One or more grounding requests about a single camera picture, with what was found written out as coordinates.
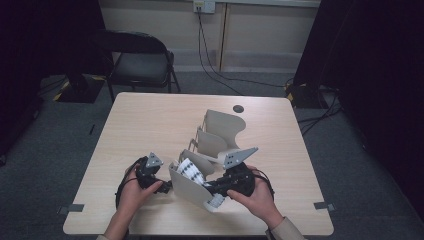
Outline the black stand base with striped tape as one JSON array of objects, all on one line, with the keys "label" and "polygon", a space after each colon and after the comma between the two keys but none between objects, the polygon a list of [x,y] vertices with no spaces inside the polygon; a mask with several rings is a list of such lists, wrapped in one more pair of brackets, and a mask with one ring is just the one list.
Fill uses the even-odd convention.
[{"label": "black stand base with striped tape", "polygon": [[82,74],[68,74],[66,82],[53,97],[56,102],[67,103],[94,103],[105,81],[94,76]]}]

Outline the white expandable divider rack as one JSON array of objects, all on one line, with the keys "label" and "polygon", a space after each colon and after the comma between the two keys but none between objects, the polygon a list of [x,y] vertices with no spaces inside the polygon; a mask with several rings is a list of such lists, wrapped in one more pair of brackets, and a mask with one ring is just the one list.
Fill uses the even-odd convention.
[{"label": "white expandable divider rack", "polygon": [[195,137],[190,140],[189,147],[180,153],[176,162],[169,165],[174,193],[207,210],[204,203],[211,200],[213,195],[206,190],[206,187],[179,174],[178,165],[189,158],[207,182],[207,176],[214,174],[218,167],[225,171],[223,163],[226,153],[242,150],[236,144],[236,136],[245,128],[246,123],[241,117],[208,109],[202,125],[197,128]]}]

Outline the black folding chair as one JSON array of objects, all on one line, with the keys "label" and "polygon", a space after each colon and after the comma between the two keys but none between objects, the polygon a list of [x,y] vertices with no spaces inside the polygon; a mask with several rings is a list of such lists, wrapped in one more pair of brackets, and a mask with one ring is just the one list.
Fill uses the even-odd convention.
[{"label": "black folding chair", "polygon": [[99,49],[111,100],[114,85],[181,88],[174,71],[174,53],[158,38],[142,32],[98,30],[91,42]]}]

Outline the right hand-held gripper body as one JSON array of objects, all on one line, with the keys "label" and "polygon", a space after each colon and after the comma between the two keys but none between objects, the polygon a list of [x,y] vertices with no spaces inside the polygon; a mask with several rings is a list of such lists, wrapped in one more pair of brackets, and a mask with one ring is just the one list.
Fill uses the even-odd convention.
[{"label": "right hand-held gripper body", "polygon": [[245,196],[250,196],[254,191],[254,174],[244,161],[258,150],[257,147],[236,150],[226,153],[223,168],[225,173],[219,179],[219,193],[227,196],[228,190],[234,190]]}]

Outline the white cloth with black pattern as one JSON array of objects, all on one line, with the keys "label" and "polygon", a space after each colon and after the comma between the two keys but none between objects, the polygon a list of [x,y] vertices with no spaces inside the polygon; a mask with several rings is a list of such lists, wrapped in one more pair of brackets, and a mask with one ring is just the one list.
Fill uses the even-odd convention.
[{"label": "white cloth with black pattern", "polygon": [[[189,158],[184,159],[178,165],[177,172],[198,185],[201,185],[203,187],[210,187],[210,184],[205,181],[204,175]],[[205,202],[204,206],[208,211],[214,212],[217,208],[221,206],[224,201],[224,196],[219,193],[214,193],[213,198]]]}]

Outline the person's right hand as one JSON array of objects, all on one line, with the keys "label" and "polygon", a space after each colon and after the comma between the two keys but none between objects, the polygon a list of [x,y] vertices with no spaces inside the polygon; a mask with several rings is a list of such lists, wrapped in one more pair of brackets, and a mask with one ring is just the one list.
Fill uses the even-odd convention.
[{"label": "person's right hand", "polygon": [[249,197],[235,190],[228,190],[227,194],[245,206],[254,216],[264,221],[269,229],[274,229],[285,219],[274,203],[267,182],[262,178],[255,178],[255,189]]}]

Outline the white wall socket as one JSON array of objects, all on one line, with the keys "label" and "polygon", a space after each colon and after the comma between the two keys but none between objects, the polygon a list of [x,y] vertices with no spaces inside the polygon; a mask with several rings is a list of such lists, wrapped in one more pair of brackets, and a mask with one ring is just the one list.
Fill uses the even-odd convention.
[{"label": "white wall socket", "polygon": [[214,14],[216,10],[216,3],[212,0],[193,0],[193,12]]}]

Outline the person's left hand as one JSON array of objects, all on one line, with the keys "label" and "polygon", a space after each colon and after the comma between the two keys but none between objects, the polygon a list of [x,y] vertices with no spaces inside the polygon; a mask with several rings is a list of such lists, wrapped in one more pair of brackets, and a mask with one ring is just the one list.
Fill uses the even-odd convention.
[{"label": "person's left hand", "polygon": [[117,214],[121,218],[132,219],[148,198],[163,184],[162,181],[156,181],[148,188],[141,188],[136,177],[136,168],[137,166],[127,172],[128,176],[124,181],[124,187],[121,191],[117,208]]}]

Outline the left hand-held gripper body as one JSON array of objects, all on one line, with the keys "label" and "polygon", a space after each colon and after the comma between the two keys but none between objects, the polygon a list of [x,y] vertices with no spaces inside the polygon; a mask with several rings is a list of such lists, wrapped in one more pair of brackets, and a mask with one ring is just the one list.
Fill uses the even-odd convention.
[{"label": "left hand-held gripper body", "polygon": [[139,158],[136,163],[138,164],[138,167],[136,168],[136,177],[142,189],[147,189],[155,182],[160,182],[160,179],[158,179],[155,174],[163,165],[163,161],[160,160],[153,152],[151,152],[148,156]]}]

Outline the dark curtain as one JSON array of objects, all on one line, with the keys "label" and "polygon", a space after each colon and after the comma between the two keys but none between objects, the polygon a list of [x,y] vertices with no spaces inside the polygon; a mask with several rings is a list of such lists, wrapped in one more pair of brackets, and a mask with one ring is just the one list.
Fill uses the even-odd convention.
[{"label": "dark curtain", "polygon": [[321,0],[294,82],[338,89],[424,220],[424,0]]}]

